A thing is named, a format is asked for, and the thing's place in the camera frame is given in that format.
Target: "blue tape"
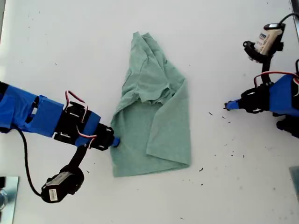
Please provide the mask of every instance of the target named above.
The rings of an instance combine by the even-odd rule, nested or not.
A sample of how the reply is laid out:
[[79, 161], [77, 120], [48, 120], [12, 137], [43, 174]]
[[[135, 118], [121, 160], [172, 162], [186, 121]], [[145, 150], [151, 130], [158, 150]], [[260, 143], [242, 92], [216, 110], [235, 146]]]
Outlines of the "blue tape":
[[63, 111], [63, 106], [63, 104], [44, 96], [39, 96], [38, 109], [32, 121], [25, 124], [25, 131], [52, 137]]
[[5, 95], [0, 101], [0, 127], [10, 128], [14, 116], [14, 97]]
[[[91, 112], [82, 134], [93, 135], [95, 130], [97, 129], [100, 119], [101, 119], [101, 117], [99, 115], [95, 114], [94, 112]], [[89, 141], [90, 141], [90, 139], [87, 139], [84, 137], [79, 137], [75, 141], [75, 146], [84, 145]]]
[[292, 80], [293, 76], [285, 75], [270, 88], [269, 111], [277, 114], [299, 116], [299, 111], [292, 107]]

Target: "black bracket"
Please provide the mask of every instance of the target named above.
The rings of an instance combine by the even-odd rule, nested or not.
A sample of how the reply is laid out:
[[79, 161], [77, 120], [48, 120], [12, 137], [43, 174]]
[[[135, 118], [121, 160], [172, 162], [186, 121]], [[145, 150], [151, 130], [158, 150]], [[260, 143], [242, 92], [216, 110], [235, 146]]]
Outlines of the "black bracket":
[[242, 93], [238, 104], [240, 109], [245, 109], [248, 113], [260, 113], [269, 110], [269, 97], [269, 86], [261, 84]]
[[81, 122], [85, 112], [84, 106], [75, 102], [70, 102], [70, 104], [71, 106], [64, 110], [59, 118], [55, 128], [56, 134], [54, 139], [75, 145], [75, 141], [79, 137], [77, 127], [79, 130], [84, 129], [85, 122], [88, 120], [91, 112], [87, 111], [84, 121]]

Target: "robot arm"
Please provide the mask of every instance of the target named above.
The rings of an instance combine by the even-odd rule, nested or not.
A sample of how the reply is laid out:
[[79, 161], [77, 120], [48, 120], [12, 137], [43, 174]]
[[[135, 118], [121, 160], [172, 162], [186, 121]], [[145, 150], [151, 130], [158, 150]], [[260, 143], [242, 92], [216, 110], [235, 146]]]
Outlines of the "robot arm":
[[[285, 30], [283, 21], [264, 26], [256, 43], [244, 42], [244, 50], [252, 61], [263, 64], [262, 73], [254, 78], [255, 87], [245, 91], [240, 99], [225, 103], [225, 109], [245, 109], [249, 113], [271, 111], [273, 116], [286, 115], [286, 118], [277, 123], [277, 128], [290, 132], [299, 137], [299, 71], [296, 61], [296, 73], [269, 71], [271, 59], [276, 51], [282, 51], [282, 35]], [[284, 74], [276, 83], [270, 80], [269, 74]], [[263, 83], [256, 84], [256, 78], [261, 77]]]
[[[112, 128], [99, 123], [99, 115], [88, 110], [87, 106], [70, 102], [69, 95], [84, 103], [75, 94], [66, 91], [67, 104], [64, 108], [63, 104], [44, 96], [36, 96], [0, 82], [0, 132], [8, 133], [16, 129], [20, 133], [24, 142], [28, 182], [33, 192], [48, 203], [60, 202], [67, 194], [73, 195], [81, 187], [84, 175], [79, 165], [88, 148], [104, 151], [120, 143], [120, 139], [114, 137]], [[23, 131], [54, 137], [78, 147], [70, 163], [59, 174], [47, 179], [41, 193], [36, 191], [30, 178]]]

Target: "red wire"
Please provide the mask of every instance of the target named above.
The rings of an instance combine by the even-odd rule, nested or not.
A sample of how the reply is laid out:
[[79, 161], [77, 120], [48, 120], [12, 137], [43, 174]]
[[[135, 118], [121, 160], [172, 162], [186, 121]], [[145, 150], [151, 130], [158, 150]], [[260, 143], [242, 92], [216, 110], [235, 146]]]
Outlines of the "red wire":
[[287, 72], [287, 71], [265, 71], [261, 74], [259, 74], [258, 76], [255, 76], [253, 81], [254, 81], [254, 86], [257, 87], [257, 84], [256, 84], [256, 78], [259, 77], [259, 76], [262, 76], [262, 75], [268, 75], [268, 74], [284, 74], [284, 75], [292, 75], [296, 78], [298, 78], [299, 76], [296, 75], [295, 73], [292, 73], [292, 72]]
[[[83, 117], [82, 117], [82, 120], [81, 120], [81, 123], [83, 123], [84, 118], [85, 118], [85, 115], [86, 115], [86, 113], [87, 113], [87, 111], [88, 111], [88, 106], [86, 105], [86, 103], [85, 103], [84, 100], [82, 100], [82, 99], [80, 99], [79, 97], [77, 97], [76, 94], [74, 94], [72, 91], [67, 90], [67, 91], [65, 91], [66, 106], [65, 106], [65, 109], [64, 109], [64, 110], [66, 110], [66, 109], [68, 108], [69, 104], [70, 104], [69, 94], [72, 95], [72, 96], [73, 96], [76, 100], [78, 100], [79, 102], [85, 104], [85, 111], [84, 111], [84, 114], [83, 114]], [[79, 131], [78, 127], [76, 127], [76, 128], [77, 128], [78, 134], [79, 134], [81, 137], [88, 138], [88, 139], [92, 139], [91, 142], [93, 141], [93, 139], [95, 139], [95, 138], [97, 137], [97, 135], [86, 135], [86, 134], [82, 134], [82, 133]]]

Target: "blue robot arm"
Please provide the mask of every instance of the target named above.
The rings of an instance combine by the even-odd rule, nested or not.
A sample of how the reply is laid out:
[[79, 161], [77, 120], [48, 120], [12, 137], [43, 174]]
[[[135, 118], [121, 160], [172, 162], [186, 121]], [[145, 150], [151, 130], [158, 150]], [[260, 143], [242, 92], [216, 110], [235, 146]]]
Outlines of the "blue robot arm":
[[54, 137], [58, 141], [75, 146], [87, 144], [91, 139], [79, 135], [97, 135], [92, 147], [106, 150], [116, 147], [120, 140], [114, 137], [113, 129], [100, 124], [100, 116], [92, 111], [84, 114], [84, 107], [71, 102], [64, 110], [64, 105], [37, 96], [14, 86], [0, 83], [0, 130], [9, 131], [12, 125], [25, 132]]
[[[114, 137], [112, 128], [99, 123], [99, 115], [89, 111], [87, 106], [69, 102], [67, 93], [68, 91], [67, 105], [64, 108], [63, 104], [44, 96], [0, 82], [0, 132], [8, 133], [11, 129], [16, 129], [20, 133], [24, 143], [29, 185], [47, 203], [58, 203], [66, 195], [73, 195], [79, 190], [84, 181], [79, 165], [88, 148], [103, 151], [120, 143], [120, 139]], [[27, 142], [23, 131], [54, 137], [55, 140], [77, 146], [70, 163], [59, 174], [47, 179], [41, 193], [34, 188], [30, 178]]]

